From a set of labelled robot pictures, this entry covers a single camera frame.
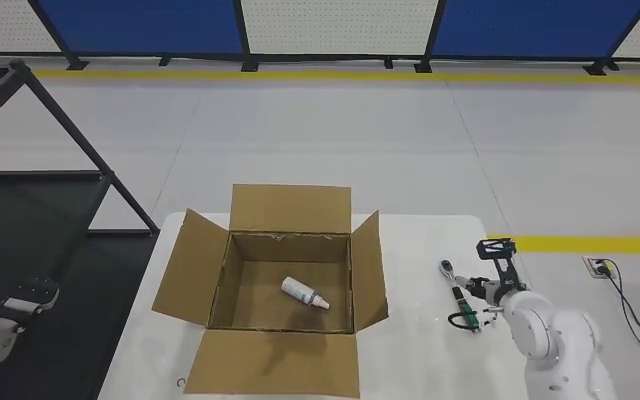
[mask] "cable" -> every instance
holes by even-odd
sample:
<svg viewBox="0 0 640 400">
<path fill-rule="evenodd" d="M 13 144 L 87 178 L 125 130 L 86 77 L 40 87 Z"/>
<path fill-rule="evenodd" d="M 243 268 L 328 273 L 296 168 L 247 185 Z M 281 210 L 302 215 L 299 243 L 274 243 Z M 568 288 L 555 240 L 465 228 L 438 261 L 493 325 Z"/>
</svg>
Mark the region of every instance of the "cable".
<svg viewBox="0 0 640 400">
<path fill-rule="evenodd" d="M 491 311 L 489 311 L 489 309 L 487 308 L 487 309 L 482 310 L 482 312 L 483 312 L 483 313 L 490 313 Z M 458 317 L 464 317 L 465 315 L 477 315 L 477 314 L 478 314 L 478 312 L 477 312 L 477 311 L 472 311 L 472 312 L 470 312 L 470 313 L 457 312 L 457 313 L 453 313 L 453 314 L 449 315 L 449 317 L 447 318 L 447 320 L 448 320 L 448 321 L 449 321 L 449 323 L 450 323 L 453 327 L 455 327 L 455 328 L 458 328 L 458 329 L 464 329 L 465 331 L 475 331 L 475 330 L 477 330 L 478 328 L 472 328 L 472 327 L 470 327 L 470 326 L 457 324 L 457 323 L 453 322 L 453 319 L 454 319 L 454 318 L 458 318 Z M 489 325 L 490 323 L 491 323 L 491 321 L 485 321 L 484 323 L 482 323 L 482 324 L 480 325 L 480 327 L 482 328 L 482 327 L 484 327 L 484 326 Z"/>
<path fill-rule="evenodd" d="M 613 278 L 611 277 L 611 271 L 609 271 L 609 268 L 606 265 L 598 267 L 598 272 L 605 274 L 606 277 L 609 278 L 613 286 L 616 288 L 616 290 L 620 294 L 620 299 L 622 302 L 622 312 L 624 313 L 624 319 L 627 321 L 627 325 L 629 326 L 629 330 L 631 330 L 633 337 L 640 344 L 640 338 L 638 338 L 636 331 L 633 329 L 633 326 L 631 325 L 631 321 L 629 321 L 629 315 L 627 315 L 627 307 L 629 307 L 629 311 L 631 311 L 631 316 L 633 317 L 633 320 L 636 323 L 636 325 L 638 325 L 639 327 L 640 327 L 640 321 L 638 321 L 638 317 L 636 316 L 635 311 L 633 311 L 633 307 L 631 307 L 631 304 L 629 304 L 629 301 L 627 300 L 624 293 L 622 292 L 622 274 L 620 273 L 620 268 L 618 268 L 618 264 L 616 264 L 613 260 L 609 258 L 601 258 L 600 260 L 603 263 L 605 261 L 609 261 L 611 264 L 613 264 L 613 266 L 616 269 L 616 272 L 618 273 L 618 281 L 620 283 L 620 287 L 618 287 L 618 285 L 616 284 L 616 281 L 614 281 Z"/>
</svg>

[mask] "wall socket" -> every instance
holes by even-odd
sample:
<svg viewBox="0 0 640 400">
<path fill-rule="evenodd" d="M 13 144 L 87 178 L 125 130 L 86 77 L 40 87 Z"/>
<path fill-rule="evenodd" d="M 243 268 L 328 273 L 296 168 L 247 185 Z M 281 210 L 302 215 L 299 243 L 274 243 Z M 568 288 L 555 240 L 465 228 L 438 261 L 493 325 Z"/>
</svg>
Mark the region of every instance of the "wall socket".
<svg viewBox="0 0 640 400">
<path fill-rule="evenodd" d="M 611 271 L 611 278 L 615 279 L 617 277 L 615 269 L 611 268 L 611 263 L 607 263 L 606 261 L 599 262 L 600 260 L 602 260 L 601 258 L 582 256 L 582 260 L 584 261 L 584 265 L 587 267 L 589 274 L 591 274 L 593 278 L 608 279 L 605 274 L 598 272 L 598 267 L 602 264 L 604 264 L 607 268 L 609 268 L 609 271 Z"/>
</svg>

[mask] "gray floor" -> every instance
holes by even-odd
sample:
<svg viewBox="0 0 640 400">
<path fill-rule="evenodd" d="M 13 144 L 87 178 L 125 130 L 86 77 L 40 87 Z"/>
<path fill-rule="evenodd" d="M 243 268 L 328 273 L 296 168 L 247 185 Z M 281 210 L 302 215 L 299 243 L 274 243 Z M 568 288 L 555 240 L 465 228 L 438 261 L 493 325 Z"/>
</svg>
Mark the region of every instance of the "gray floor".
<svg viewBox="0 0 640 400">
<path fill-rule="evenodd" d="M 45 81 L 144 208 L 226 212 L 236 182 L 348 185 L 356 212 L 470 214 L 493 234 L 640 235 L 640 92 L 622 86 Z M 90 168 L 33 95 L 0 109 L 0 170 Z M 138 227 L 111 193 L 94 227 Z M 640 307 L 640 257 L 612 255 Z M 521 257 L 586 309 L 621 399 L 640 346 L 580 255 Z"/>
</svg>

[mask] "open cardboard box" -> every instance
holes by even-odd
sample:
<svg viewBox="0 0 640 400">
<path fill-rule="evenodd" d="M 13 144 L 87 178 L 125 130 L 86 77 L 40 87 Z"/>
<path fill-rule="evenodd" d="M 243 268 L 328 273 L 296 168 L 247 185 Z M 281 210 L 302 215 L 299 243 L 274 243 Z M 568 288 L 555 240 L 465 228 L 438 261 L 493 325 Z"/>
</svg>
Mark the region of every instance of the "open cardboard box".
<svg viewBox="0 0 640 400">
<path fill-rule="evenodd" d="M 350 188 L 234 185 L 228 231 L 187 210 L 153 310 L 206 328 L 185 393 L 360 397 L 356 332 L 388 317 L 378 213 L 351 233 Z"/>
</svg>

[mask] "yellow stripe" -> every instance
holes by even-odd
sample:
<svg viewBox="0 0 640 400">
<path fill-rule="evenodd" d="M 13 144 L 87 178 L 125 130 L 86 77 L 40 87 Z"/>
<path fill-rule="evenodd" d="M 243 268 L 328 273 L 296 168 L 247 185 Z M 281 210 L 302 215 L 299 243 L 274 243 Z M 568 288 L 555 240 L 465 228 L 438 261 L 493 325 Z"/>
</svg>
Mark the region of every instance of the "yellow stripe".
<svg viewBox="0 0 640 400">
<path fill-rule="evenodd" d="M 56 79 L 127 79 L 127 80 L 201 80 L 201 81 L 396 81 L 396 82 L 464 82 L 464 83 L 528 83 L 528 84 L 623 84 L 639 85 L 640 76 L 609 75 L 516 75 L 516 74 L 416 74 L 407 72 L 348 71 L 62 71 L 38 70 L 39 78 Z"/>
<path fill-rule="evenodd" d="M 490 239 L 509 235 L 489 235 Z M 531 253 L 640 254 L 640 237 L 512 236 L 518 251 Z"/>
</svg>

